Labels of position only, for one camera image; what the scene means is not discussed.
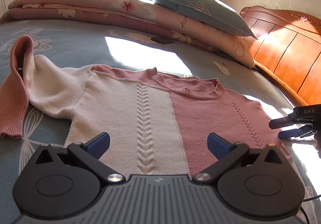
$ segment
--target white sleeve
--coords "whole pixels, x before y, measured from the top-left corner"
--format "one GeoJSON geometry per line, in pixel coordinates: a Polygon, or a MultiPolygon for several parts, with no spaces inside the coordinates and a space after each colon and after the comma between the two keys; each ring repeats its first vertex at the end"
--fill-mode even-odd
{"type": "Polygon", "coordinates": [[[53,118],[70,119],[70,112],[86,90],[92,65],[59,68],[36,55],[23,64],[23,82],[29,102],[53,118]]]}

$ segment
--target ribbed cuff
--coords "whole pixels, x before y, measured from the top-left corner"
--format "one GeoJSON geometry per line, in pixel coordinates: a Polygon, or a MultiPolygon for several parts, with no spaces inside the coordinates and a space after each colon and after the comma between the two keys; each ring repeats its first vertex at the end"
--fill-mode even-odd
{"type": "Polygon", "coordinates": [[[8,135],[14,139],[22,138],[23,119],[27,107],[23,109],[0,109],[0,137],[8,135]]]}

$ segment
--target ribbed collar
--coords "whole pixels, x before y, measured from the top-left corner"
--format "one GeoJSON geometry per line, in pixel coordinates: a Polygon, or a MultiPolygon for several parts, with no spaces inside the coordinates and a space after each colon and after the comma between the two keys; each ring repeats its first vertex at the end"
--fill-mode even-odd
{"type": "Polygon", "coordinates": [[[159,85],[171,90],[172,92],[175,92],[180,95],[184,95],[193,99],[199,99],[199,100],[216,100],[222,97],[224,93],[224,87],[223,85],[219,82],[217,78],[215,79],[208,79],[208,80],[201,80],[195,76],[191,77],[179,77],[177,75],[171,75],[171,74],[165,74],[158,72],[158,70],[155,68],[153,69],[147,69],[147,73],[149,78],[154,80],[156,83],[159,85]],[[215,89],[211,92],[205,93],[205,92],[198,92],[198,91],[192,91],[188,87],[183,87],[183,88],[177,88],[174,85],[168,84],[165,82],[166,78],[172,77],[178,80],[182,80],[186,83],[188,86],[190,80],[198,80],[199,82],[203,83],[213,83],[213,86],[215,89]]]}

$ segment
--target sweater sleeve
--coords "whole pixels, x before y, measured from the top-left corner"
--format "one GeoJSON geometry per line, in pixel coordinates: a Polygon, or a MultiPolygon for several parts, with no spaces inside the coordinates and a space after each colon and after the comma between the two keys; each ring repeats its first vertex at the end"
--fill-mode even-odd
{"type": "Polygon", "coordinates": [[[31,37],[19,37],[11,49],[11,72],[0,86],[0,136],[22,137],[28,102],[51,117],[71,119],[91,68],[58,68],[43,55],[33,56],[31,37]]]}
{"type": "Polygon", "coordinates": [[[59,68],[43,55],[28,58],[23,82],[29,102],[53,118],[71,120],[70,112],[86,90],[91,68],[59,68]]]}
{"type": "Polygon", "coordinates": [[[28,108],[28,95],[18,70],[24,56],[33,54],[33,40],[19,37],[10,52],[10,74],[0,86],[0,137],[22,138],[23,119],[28,108]]]}

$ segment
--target blue gripper pad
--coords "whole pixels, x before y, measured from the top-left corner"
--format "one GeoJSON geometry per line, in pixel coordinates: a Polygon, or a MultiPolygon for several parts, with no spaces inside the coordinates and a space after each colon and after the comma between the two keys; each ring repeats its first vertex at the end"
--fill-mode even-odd
{"type": "Polygon", "coordinates": [[[212,132],[207,137],[207,148],[219,160],[230,153],[235,145],[212,132]]]}
{"type": "Polygon", "coordinates": [[[279,139],[287,139],[291,137],[297,137],[300,134],[300,129],[291,129],[287,131],[280,131],[278,133],[279,139]]]}
{"type": "Polygon", "coordinates": [[[88,152],[91,156],[97,160],[109,149],[110,137],[106,132],[102,132],[90,141],[81,145],[81,148],[88,152]]]}

